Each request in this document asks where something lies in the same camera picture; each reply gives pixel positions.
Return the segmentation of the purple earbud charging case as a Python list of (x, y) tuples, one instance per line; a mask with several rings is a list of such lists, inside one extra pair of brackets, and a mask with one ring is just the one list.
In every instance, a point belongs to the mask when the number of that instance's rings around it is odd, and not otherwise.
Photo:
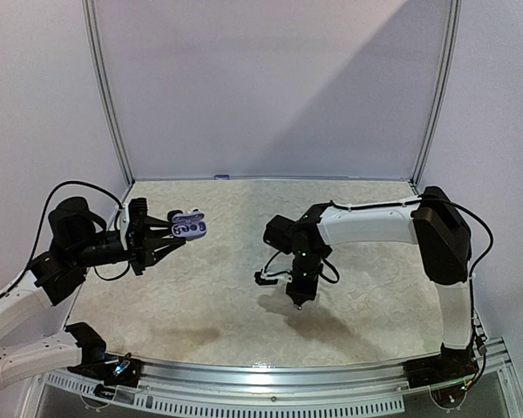
[(185, 240), (199, 239), (207, 234), (204, 218), (205, 214), (199, 210), (192, 210), (191, 212), (174, 210), (167, 214), (171, 234), (175, 238)]

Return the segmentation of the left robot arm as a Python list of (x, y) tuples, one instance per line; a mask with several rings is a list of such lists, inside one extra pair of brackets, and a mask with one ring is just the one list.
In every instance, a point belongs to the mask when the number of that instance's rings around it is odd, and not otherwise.
[[(52, 241), (48, 251), (0, 291), (0, 340), (32, 316), (59, 305), (84, 282), (89, 269), (125, 262), (137, 275), (185, 245), (170, 221), (147, 213), (144, 198), (122, 206), (122, 225), (110, 230), (83, 197), (60, 202), (48, 215)], [(112, 355), (88, 324), (78, 322), (42, 340), (0, 347), (0, 391), (48, 371), (69, 371), (107, 387), (137, 387), (142, 361)]]

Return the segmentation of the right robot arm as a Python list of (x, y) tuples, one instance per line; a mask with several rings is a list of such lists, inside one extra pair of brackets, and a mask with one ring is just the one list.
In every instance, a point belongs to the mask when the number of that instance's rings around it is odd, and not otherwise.
[(286, 281), (286, 294), (297, 306), (315, 299), (335, 246), (368, 242), (418, 246), (425, 275), (437, 289), (446, 349), (434, 359), (433, 372), (450, 380), (465, 368), (464, 350), (473, 337), (471, 229), (441, 188), (429, 186), (417, 197), (381, 203), (314, 204), (297, 220), (276, 215), (267, 223), (263, 241), (293, 260), (290, 269), (276, 273), (264, 267), (255, 273), (255, 283), (274, 286)]

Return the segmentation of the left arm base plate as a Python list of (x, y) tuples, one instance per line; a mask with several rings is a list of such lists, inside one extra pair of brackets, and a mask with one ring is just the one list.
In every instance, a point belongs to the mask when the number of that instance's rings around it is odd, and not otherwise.
[(133, 357), (107, 355), (105, 360), (92, 364), (68, 367), (67, 370), (86, 378), (101, 381), (104, 386), (136, 388), (139, 385), (144, 362)]

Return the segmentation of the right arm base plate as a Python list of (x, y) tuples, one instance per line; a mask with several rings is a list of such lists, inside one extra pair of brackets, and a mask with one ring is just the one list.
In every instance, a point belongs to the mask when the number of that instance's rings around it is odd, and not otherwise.
[(483, 368), (473, 355), (447, 357), (436, 354), (405, 361), (402, 366), (410, 388), (457, 384), (464, 378), (478, 377), (483, 373)]

